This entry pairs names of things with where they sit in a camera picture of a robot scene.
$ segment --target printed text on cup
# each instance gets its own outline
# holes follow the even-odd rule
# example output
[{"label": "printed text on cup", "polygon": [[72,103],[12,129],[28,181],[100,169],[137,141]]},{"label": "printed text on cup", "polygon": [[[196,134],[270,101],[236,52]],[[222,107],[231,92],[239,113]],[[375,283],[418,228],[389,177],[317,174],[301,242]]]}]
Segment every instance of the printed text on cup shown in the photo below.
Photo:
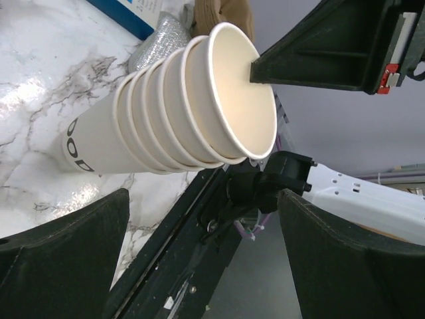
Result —
[{"label": "printed text on cup", "polygon": [[[74,121],[72,121],[71,124],[69,124],[68,131],[66,132],[66,135],[68,136],[68,140],[66,141],[66,149],[68,150],[69,155],[71,155],[73,158],[78,158],[78,151],[77,147],[75,145],[74,139],[71,137],[72,133],[74,132],[75,125],[77,124],[78,118],[76,118]],[[80,169],[83,169],[84,171],[94,171],[83,159],[78,159],[74,162]]]}]

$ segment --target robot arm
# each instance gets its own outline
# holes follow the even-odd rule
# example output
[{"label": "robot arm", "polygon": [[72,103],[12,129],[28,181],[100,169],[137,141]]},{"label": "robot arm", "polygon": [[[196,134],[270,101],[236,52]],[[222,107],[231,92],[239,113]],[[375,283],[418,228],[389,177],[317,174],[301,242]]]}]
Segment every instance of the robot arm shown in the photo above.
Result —
[{"label": "robot arm", "polygon": [[318,164],[303,198],[338,217],[425,245],[425,197],[363,181]]},{"label": "robot arm", "polygon": [[287,188],[352,223],[425,245],[425,197],[344,175],[298,154],[276,152],[264,171],[236,174],[227,194],[241,212],[271,213],[278,192]]}]

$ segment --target stack of paper cups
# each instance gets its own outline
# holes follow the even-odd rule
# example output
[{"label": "stack of paper cups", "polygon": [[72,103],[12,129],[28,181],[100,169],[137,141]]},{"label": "stack of paper cups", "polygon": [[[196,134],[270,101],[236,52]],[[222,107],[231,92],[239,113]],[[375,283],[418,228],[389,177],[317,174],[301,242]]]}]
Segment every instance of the stack of paper cups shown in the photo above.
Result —
[{"label": "stack of paper cups", "polygon": [[67,160],[95,173],[166,174],[258,160],[272,150],[272,87],[250,83],[259,57],[221,23],[209,37],[128,75],[63,133]]}]

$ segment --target white marble surface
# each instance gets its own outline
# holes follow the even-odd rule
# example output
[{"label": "white marble surface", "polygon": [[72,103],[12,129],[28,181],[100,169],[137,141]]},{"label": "white marble surface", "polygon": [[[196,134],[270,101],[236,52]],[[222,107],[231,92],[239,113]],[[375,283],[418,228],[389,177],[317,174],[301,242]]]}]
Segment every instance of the white marble surface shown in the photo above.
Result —
[{"label": "white marble surface", "polygon": [[[163,8],[181,15],[184,0]],[[114,281],[196,175],[66,173],[55,140],[111,92],[139,41],[85,0],[0,0],[0,238],[129,189]]]}]

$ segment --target gray wall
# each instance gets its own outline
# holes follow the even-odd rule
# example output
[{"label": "gray wall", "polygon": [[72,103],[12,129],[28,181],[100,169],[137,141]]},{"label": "gray wall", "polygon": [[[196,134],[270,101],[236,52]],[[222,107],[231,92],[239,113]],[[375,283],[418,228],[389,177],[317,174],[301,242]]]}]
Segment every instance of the gray wall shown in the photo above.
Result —
[{"label": "gray wall", "polygon": [[[262,52],[319,1],[250,3],[255,44]],[[406,79],[388,96],[297,86],[276,86],[276,92],[288,114],[297,152],[330,168],[356,174],[425,162],[425,82]]]}]

